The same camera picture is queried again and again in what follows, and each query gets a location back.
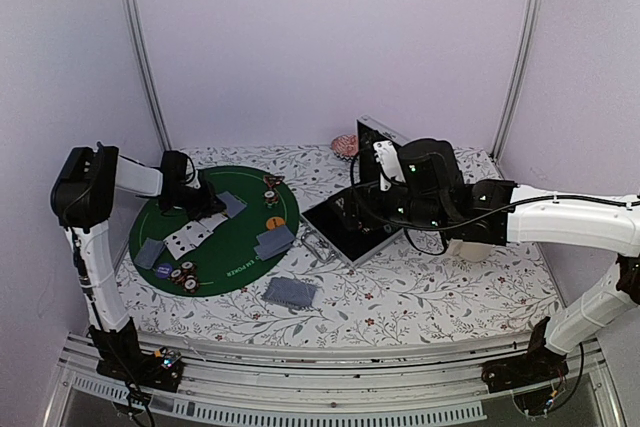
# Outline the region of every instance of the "floral tablecloth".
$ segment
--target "floral tablecloth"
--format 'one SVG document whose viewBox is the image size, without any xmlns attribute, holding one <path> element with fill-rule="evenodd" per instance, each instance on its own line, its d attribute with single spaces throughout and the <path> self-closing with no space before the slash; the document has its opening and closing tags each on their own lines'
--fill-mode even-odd
<svg viewBox="0 0 640 427">
<path fill-rule="evenodd" d="M 235 164 L 284 175 L 301 211 L 349 184 L 348 164 L 328 146 L 184 152 L 198 168 Z M 498 178 L 484 151 L 457 149 L 456 155 L 467 181 Z M 414 238 L 430 251 L 440 246 L 435 235 L 414 233 Z M 313 309 L 265 303 L 262 294 L 272 276 L 318 286 Z M 421 254 L 402 237 L 356 268 L 337 260 L 320 264 L 296 240 L 267 276 L 217 297 L 174 297 L 159 291 L 140 277 L 128 254 L 117 282 L 143 331 L 279 346 L 382 346 L 489 337 L 530 329 L 560 305 L 535 245 L 496 247 L 487 260 L 468 263 Z"/>
</svg>

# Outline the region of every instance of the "black bracket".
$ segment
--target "black bracket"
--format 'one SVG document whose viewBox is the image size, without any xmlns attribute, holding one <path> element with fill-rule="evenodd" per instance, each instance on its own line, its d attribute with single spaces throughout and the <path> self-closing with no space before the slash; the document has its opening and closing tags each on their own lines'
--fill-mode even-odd
<svg viewBox="0 0 640 427">
<path fill-rule="evenodd" d="M 636 304 L 640 304 L 640 257 L 618 256 L 620 280 L 616 289 L 625 292 Z"/>
<path fill-rule="evenodd" d="M 545 347 L 544 333 L 549 320 L 545 317 L 533 328 L 526 353 L 490 360 L 482 365 L 482 380 L 489 387 L 489 392 L 517 389 L 569 373 L 567 356 Z"/>
<path fill-rule="evenodd" d="M 100 375 L 126 384 L 135 380 L 140 386 L 167 392 L 178 390 L 184 369 L 182 360 L 167 366 L 162 356 L 142 352 L 132 319 L 119 332 L 104 332 L 90 326 L 89 333 L 100 353 L 96 369 Z"/>
</svg>

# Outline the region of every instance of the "wire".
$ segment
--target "wire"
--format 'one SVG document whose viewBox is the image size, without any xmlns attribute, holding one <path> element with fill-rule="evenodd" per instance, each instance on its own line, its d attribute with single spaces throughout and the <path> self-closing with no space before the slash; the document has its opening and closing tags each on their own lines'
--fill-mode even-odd
<svg viewBox="0 0 640 427">
<path fill-rule="evenodd" d="M 358 158 L 358 154 L 356 154 L 353 159 L 351 160 L 351 168 L 350 168 L 350 179 L 351 179 L 351 189 L 353 191 L 353 196 L 356 199 L 356 202 L 358 202 L 358 204 L 365 210 L 365 212 L 367 214 L 369 214 L 371 217 L 373 217 L 374 219 L 380 221 L 380 222 L 384 222 L 386 224 L 389 224 L 391 226 L 394 227 L 400 227 L 400 228 L 406 228 L 406 229 L 413 229 L 413 230 L 420 230 L 423 232 L 448 232 L 451 230 L 456 230 L 459 229 L 461 227 L 466 227 L 467 225 L 471 225 L 475 222 L 478 222 L 479 220 L 482 219 L 486 219 L 487 217 L 490 217 L 492 215 L 495 215 L 499 212 L 504 212 L 505 210 L 509 210 L 509 209 L 513 209 L 514 207 L 518 207 L 520 205 L 526 205 L 526 204 L 534 204 L 536 202 L 543 202 L 543 201 L 547 201 L 547 200 L 581 200 L 584 202 L 592 202 L 594 204 L 604 204 L 604 205 L 610 205 L 613 207 L 638 207 L 640 206 L 640 201 L 636 201 L 636 202 L 629 202 L 628 204 L 626 202 L 618 202 L 615 200 L 608 200 L 608 199 L 599 199 L 597 197 L 590 197 L 588 195 L 577 195 L 577 194 L 559 194 L 559 195 L 541 195 L 539 197 L 531 197 L 529 199 L 522 199 L 522 200 L 518 200 L 516 202 L 512 202 L 510 204 L 507 205 L 503 205 L 502 207 L 498 207 L 497 209 L 491 210 L 485 214 L 479 215 L 477 217 L 474 217 L 472 219 L 466 220 L 464 222 L 460 222 L 459 224 L 456 225 L 451 225 L 451 226 L 447 226 L 447 227 L 420 227 L 420 226 L 416 226 L 413 224 L 410 224 L 408 222 L 396 222 L 393 220 L 389 220 L 389 219 L 385 219 L 384 217 L 374 213 L 369 206 L 366 204 L 366 202 L 360 197 L 360 194 L 358 193 L 356 187 L 356 182 L 355 182 L 355 164 L 356 164 L 356 160 Z"/>
<path fill-rule="evenodd" d="M 149 417 L 149 426 L 144 425 L 142 422 L 140 422 L 138 419 L 136 419 L 136 415 L 137 414 L 135 414 L 135 415 L 133 414 L 133 403 L 131 402 L 131 394 L 135 390 L 137 392 L 138 396 L 142 397 L 144 392 L 142 392 L 142 389 L 140 388 L 140 385 L 138 385 L 138 381 L 136 380 L 134 375 L 131 373 L 131 371 L 129 370 L 127 365 L 124 363 L 124 361 L 117 354 L 116 350 L 111 345 L 111 342 L 109 342 L 109 339 L 105 339 L 105 340 L 107 341 L 107 345 L 109 346 L 109 350 L 111 350 L 111 353 L 114 355 L 114 357 L 116 358 L 118 363 L 122 366 L 124 371 L 127 373 L 129 378 L 131 379 L 131 382 L 125 382 L 125 386 L 129 390 L 129 395 L 127 396 L 127 403 L 129 404 L 129 415 L 130 415 L 131 420 L 133 420 L 133 422 L 139 427 L 156 427 L 156 421 L 153 418 L 153 415 L 151 414 L 151 410 L 149 410 L 148 402 L 141 402 L 141 403 L 142 403 L 142 406 L 144 407 L 145 412 L 147 413 L 147 417 Z M 135 389 L 133 389 L 131 387 L 131 383 L 133 383 L 133 385 L 135 386 Z"/>
<path fill-rule="evenodd" d="M 411 235 L 409 235 L 409 229 L 402 229 L 404 231 L 404 236 L 407 238 L 407 240 L 409 241 L 409 244 L 411 245 L 411 247 L 413 247 L 414 249 L 416 249 L 418 252 L 422 253 L 422 254 L 427 254 L 427 255 L 431 255 L 433 257 L 438 257 L 440 255 L 444 255 L 447 253 L 447 246 L 443 245 L 443 249 L 441 252 L 427 252 L 426 250 L 422 250 L 419 249 L 416 244 L 414 243 L 413 239 L 411 238 Z"/>
<path fill-rule="evenodd" d="M 122 157 L 123 159 L 128 160 L 129 162 L 133 162 L 134 164 L 138 164 L 138 165 L 141 165 L 143 167 L 146 167 L 146 165 L 143 164 L 142 162 L 140 162 L 139 160 L 132 159 L 131 157 L 127 157 L 126 155 L 122 155 L 122 154 L 118 154 L 118 156 Z"/>
<path fill-rule="evenodd" d="M 389 178 L 389 176 L 385 173 L 384 169 L 380 169 L 380 174 L 382 174 L 382 177 L 384 177 L 384 180 L 389 182 L 391 185 L 395 185 L 396 187 L 403 187 L 405 185 L 402 182 L 398 182 L 395 179 Z"/>
<path fill-rule="evenodd" d="M 582 343 L 578 344 L 578 346 L 580 347 L 580 371 L 578 372 L 578 377 L 576 378 L 576 383 L 573 386 L 573 389 L 571 390 L 569 395 L 564 398 L 562 403 L 561 404 L 554 403 L 555 399 L 561 394 L 560 387 L 562 385 L 566 385 L 566 382 L 567 382 L 567 379 L 565 378 L 565 376 L 562 374 L 561 371 L 559 371 L 558 374 L 560 377 L 560 383 L 558 384 L 557 387 L 554 388 L 554 393 L 549 398 L 549 400 L 546 400 L 544 403 L 540 404 L 538 407 L 528 409 L 523 403 L 521 403 L 522 398 L 520 396 L 512 398 L 514 405 L 518 408 L 520 412 L 525 413 L 525 415 L 527 415 L 530 418 L 544 417 L 545 415 L 551 414 L 556 410 L 560 409 L 561 407 L 567 405 L 567 402 L 569 402 L 577 392 L 578 387 L 580 386 L 580 381 L 582 380 L 582 374 L 584 373 L 584 347 L 582 346 Z M 549 403 L 551 404 L 551 406 L 545 411 L 545 407 Z"/>
<path fill-rule="evenodd" d="M 178 214 L 175 215 L 168 215 L 166 212 L 160 212 L 160 215 L 162 217 L 168 217 L 168 218 L 173 218 L 173 217 L 184 217 L 184 212 L 180 212 Z"/>
<path fill-rule="evenodd" d="M 576 379 L 576 384 L 573 386 L 573 390 L 571 390 L 569 395 L 565 397 L 564 401 L 561 404 L 558 404 L 555 407 L 552 407 L 549 412 L 555 412 L 559 408 L 567 405 L 567 402 L 571 400 L 571 397 L 573 397 L 576 391 L 578 390 L 578 386 L 580 385 L 580 380 L 582 380 L 582 374 L 584 372 L 584 347 L 582 346 L 582 342 L 580 342 L 580 344 L 578 345 L 580 346 L 580 371 L 578 372 L 578 378 Z"/>
</svg>

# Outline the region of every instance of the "poker chip stack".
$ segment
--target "poker chip stack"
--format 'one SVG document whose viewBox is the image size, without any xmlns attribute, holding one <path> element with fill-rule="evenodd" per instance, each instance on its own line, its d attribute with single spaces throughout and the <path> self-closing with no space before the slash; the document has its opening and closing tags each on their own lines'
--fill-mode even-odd
<svg viewBox="0 0 640 427">
<path fill-rule="evenodd" d="M 195 294 L 200 288 L 200 281 L 196 276 L 196 264 L 193 262 L 183 262 L 179 269 L 171 272 L 169 280 L 181 286 L 189 294 Z"/>
<path fill-rule="evenodd" d="M 331 142 L 331 150 L 340 160 L 351 161 L 358 154 L 358 136 L 341 135 Z"/>
<path fill-rule="evenodd" d="M 275 190 L 267 190 L 264 193 L 264 205 L 266 205 L 268 209 L 272 209 L 274 206 L 278 205 L 279 200 L 280 197 Z"/>
<path fill-rule="evenodd" d="M 264 205 L 267 209 L 272 209 L 280 202 L 280 195 L 276 187 L 279 186 L 284 180 L 282 175 L 265 175 L 263 177 L 264 183 L 267 185 L 267 191 L 264 193 Z"/>
</svg>

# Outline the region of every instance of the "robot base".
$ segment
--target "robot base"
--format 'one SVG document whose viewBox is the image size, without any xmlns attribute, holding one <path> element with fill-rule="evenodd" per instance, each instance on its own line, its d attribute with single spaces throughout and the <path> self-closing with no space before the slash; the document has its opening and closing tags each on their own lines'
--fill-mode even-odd
<svg viewBox="0 0 640 427">
<path fill-rule="evenodd" d="M 545 347 L 544 334 L 549 320 L 546 317 L 533 328 L 525 354 L 491 360 L 482 365 L 482 380 L 489 387 L 489 392 L 517 389 L 569 373 L 566 356 Z"/>
<path fill-rule="evenodd" d="M 93 344 L 100 352 L 101 360 L 97 372 L 105 377 L 132 384 L 133 378 L 139 386 L 177 392 L 183 362 L 178 358 L 168 360 L 166 356 L 145 354 L 140 350 L 138 333 L 133 319 L 119 331 L 104 332 L 89 327 Z"/>
<path fill-rule="evenodd" d="M 132 374 L 136 377 L 136 382 L 140 387 L 177 392 L 182 379 L 184 364 L 182 361 L 178 361 L 170 369 L 166 369 L 162 363 L 163 359 L 161 357 L 147 355 L 140 363 L 137 373 L 132 372 Z M 101 360 L 98 362 L 96 372 L 105 377 L 122 380 L 127 384 L 131 383 L 131 377 L 117 362 L 114 364 L 110 361 Z"/>
</svg>

